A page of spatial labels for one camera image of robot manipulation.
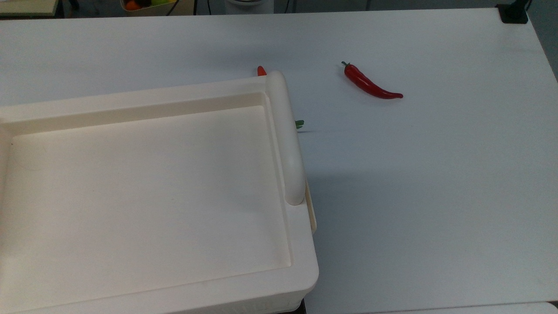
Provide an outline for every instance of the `cable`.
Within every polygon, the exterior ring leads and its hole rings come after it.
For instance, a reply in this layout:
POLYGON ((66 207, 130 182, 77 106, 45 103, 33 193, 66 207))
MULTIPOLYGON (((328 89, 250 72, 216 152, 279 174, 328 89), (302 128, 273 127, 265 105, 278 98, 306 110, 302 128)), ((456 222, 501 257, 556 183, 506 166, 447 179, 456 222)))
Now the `cable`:
POLYGON ((166 16, 169 16, 172 13, 172 10, 174 10, 174 8, 176 7, 176 5, 178 4, 178 1, 180 0, 176 0, 175 4, 172 6, 172 8, 169 10, 169 12, 167 13, 166 16))

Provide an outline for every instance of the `white tabletop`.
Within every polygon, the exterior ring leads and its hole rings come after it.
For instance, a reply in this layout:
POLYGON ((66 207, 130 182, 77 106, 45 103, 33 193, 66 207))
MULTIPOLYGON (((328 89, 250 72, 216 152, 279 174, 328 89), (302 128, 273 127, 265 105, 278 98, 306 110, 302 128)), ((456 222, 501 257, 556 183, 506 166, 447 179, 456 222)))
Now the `white tabletop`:
POLYGON ((558 299, 558 84, 496 9, 0 21, 0 106, 284 72, 309 314, 558 299), (352 62, 403 99, 343 76, 352 62))
POLYGON ((390 312, 389 314, 558 314, 558 309, 550 303, 524 303, 390 312))

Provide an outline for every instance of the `orange object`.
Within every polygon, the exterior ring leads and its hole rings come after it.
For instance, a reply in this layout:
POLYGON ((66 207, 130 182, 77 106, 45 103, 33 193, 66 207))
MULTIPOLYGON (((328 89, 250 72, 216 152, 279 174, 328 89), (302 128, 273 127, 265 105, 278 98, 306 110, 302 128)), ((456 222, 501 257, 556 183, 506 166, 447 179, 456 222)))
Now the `orange object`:
POLYGON ((266 71, 263 69, 263 66, 258 66, 258 76, 261 77, 263 75, 267 75, 266 71))
POLYGON ((141 9, 140 5, 137 4, 136 1, 134 1, 134 0, 130 0, 128 3, 126 3, 125 8, 128 11, 134 11, 134 10, 141 9))

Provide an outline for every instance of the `tray handle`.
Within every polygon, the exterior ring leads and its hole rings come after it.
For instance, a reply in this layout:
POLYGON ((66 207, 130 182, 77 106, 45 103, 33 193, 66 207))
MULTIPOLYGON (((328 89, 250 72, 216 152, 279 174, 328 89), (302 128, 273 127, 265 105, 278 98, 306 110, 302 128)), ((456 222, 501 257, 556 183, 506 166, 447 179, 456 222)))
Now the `tray handle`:
POLYGON ((272 71, 267 74, 266 92, 270 98, 281 168, 283 169, 285 200, 290 205, 296 206, 304 200, 306 174, 302 164, 299 136, 292 114, 287 82, 281 72, 272 71))

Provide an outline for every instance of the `plastic tray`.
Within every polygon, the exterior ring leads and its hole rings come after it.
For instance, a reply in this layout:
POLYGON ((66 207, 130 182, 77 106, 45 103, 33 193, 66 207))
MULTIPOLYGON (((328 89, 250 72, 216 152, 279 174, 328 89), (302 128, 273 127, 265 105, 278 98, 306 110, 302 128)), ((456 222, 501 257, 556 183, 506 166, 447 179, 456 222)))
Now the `plastic tray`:
POLYGON ((283 75, 0 108, 0 313, 275 313, 318 277, 283 75))

